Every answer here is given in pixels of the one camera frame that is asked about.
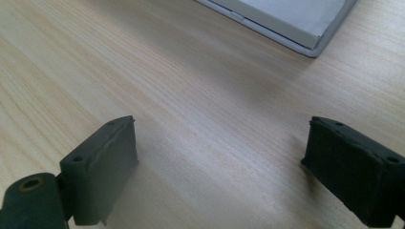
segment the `wood grain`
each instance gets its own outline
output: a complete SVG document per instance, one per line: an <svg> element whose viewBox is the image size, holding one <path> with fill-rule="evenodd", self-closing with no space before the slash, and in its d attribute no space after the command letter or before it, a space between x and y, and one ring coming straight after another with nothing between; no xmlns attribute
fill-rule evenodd
<svg viewBox="0 0 405 229"><path fill-rule="evenodd" d="M366 228L299 164L313 115L405 155L404 11L360 1L309 59L189 0L0 1L0 193L133 115L107 228Z"/></svg>

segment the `wooden table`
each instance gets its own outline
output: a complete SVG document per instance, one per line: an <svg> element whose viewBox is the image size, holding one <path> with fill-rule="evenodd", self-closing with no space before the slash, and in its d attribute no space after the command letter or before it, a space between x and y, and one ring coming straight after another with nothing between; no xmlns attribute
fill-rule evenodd
<svg viewBox="0 0 405 229"><path fill-rule="evenodd" d="M366 228L300 160L313 115L405 155L404 21L360 1L310 59L190 0L3 0L0 193L133 115L107 228Z"/></svg>

